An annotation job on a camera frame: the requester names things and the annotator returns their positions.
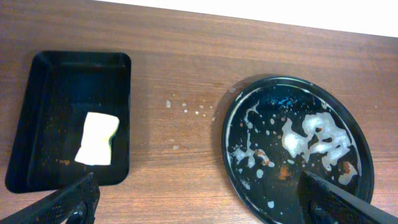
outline round black plate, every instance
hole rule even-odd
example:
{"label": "round black plate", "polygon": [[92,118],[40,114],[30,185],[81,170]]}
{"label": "round black plate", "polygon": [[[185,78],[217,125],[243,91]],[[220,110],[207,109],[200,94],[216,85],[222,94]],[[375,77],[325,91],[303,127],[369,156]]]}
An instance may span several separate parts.
{"label": "round black plate", "polygon": [[302,170],[371,201],[373,163],[361,129],[336,98],[310,82],[253,83],[229,108],[222,138],[229,178],[263,222],[303,223],[296,194]]}

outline rectangular black tray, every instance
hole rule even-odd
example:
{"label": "rectangular black tray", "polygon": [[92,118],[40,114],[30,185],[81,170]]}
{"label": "rectangular black tray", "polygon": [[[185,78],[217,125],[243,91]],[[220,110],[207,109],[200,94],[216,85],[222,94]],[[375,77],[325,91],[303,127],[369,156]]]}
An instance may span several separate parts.
{"label": "rectangular black tray", "polygon": [[[6,174],[11,192],[59,189],[94,172],[99,185],[129,172],[131,60],[123,53],[37,54]],[[75,162],[87,112],[117,116],[110,166]]]}

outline white wall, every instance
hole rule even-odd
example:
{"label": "white wall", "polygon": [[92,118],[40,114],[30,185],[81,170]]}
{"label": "white wall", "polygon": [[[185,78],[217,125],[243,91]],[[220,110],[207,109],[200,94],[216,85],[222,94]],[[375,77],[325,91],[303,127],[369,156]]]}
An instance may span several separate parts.
{"label": "white wall", "polygon": [[99,0],[398,37],[398,1]]}

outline white sponge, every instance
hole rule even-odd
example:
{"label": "white sponge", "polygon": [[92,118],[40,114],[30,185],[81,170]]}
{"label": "white sponge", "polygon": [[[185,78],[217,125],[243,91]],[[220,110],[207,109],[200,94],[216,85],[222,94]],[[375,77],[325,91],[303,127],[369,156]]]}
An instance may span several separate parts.
{"label": "white sponge", "polygon": [[118,127],[117,117],[88,112],[75,161],[86,165],[111,165],[110,139]]}

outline wooden table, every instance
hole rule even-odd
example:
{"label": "wooden table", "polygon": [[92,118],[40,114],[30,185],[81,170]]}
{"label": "wooden table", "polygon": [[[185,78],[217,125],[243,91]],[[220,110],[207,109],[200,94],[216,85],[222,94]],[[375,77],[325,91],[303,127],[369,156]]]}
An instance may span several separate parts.
{"label": "wooden table", "polygon": [[[263,74],[304,78],[348,108],[371,148],[372,204],[398,216],[398,39],[93,1],[0,6],[1,180],[33,56],[125,52],[131,169],[100,188],[96,223],[259,222],[226,175],[221,125],[229,102]],[[0,218],[49,193],[12,194],[1,184]]]}

